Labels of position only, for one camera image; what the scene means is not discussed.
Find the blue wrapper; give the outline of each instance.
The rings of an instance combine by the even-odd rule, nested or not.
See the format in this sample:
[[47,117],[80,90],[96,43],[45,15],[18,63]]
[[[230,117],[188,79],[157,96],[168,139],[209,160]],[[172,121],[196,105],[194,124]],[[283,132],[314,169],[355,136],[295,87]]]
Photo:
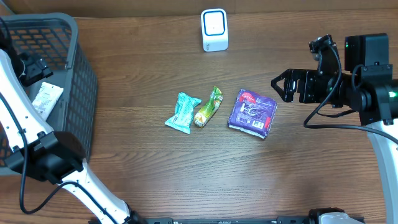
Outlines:
[[178,94],[177,104],[175,105],[175,114],[164,124],[175,128],[183,133],[191,133],[191,123],[193,120],[193,109],[201,103],[201,99],[188,96],[185,93]]
[[253,91],[240,90],[228,126],[264,139],[271,130],[276,108],[275,100]]

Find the gray plastic basket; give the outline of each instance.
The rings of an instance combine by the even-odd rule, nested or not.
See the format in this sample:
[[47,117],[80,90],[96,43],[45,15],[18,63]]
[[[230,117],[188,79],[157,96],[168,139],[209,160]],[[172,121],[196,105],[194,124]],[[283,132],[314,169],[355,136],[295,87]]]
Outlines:
[[[88,160],[98,86],[97,77],[79,46],[76,21],[63,13],[24,14],[3,19],[17,51],[41,55],[54,72],[51,77],[26,88],[28,97],[34,100],[42,82],[63,88],[47,122],[55,131],[73,133],[85,148]],[[7,145],[0,128],[0,175],[12,173],[2,161],[10,155]]]

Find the green indicator light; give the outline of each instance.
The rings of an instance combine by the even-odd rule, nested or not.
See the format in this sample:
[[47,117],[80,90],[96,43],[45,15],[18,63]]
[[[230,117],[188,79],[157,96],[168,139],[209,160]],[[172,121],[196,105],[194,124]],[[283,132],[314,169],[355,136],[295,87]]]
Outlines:
[[396,97],[398,95],[396,92],[393,91],[389,92],[388,94],[390,95],[391,98]]

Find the barcode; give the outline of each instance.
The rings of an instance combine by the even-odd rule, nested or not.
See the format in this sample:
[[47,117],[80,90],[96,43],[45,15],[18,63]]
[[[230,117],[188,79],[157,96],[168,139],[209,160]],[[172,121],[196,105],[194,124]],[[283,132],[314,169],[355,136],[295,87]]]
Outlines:
[[255,128],[262,129],[262,127],[264,127],[264,123],[262,123],[260,121],[253,121],[252,126],[255,127]]

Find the green and yellow snack wrapper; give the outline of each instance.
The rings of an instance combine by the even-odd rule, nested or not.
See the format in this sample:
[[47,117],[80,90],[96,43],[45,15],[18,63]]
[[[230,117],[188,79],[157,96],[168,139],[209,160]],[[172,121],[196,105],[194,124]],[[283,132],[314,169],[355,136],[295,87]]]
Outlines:
[[200,108],[193,118],[195,124],[203,128],[205,124],[209,122],[210,118],[216,113],[222,101],[223,93],[219,88],[217,88],[217,86],[214,86],[209,101],[205,106]]

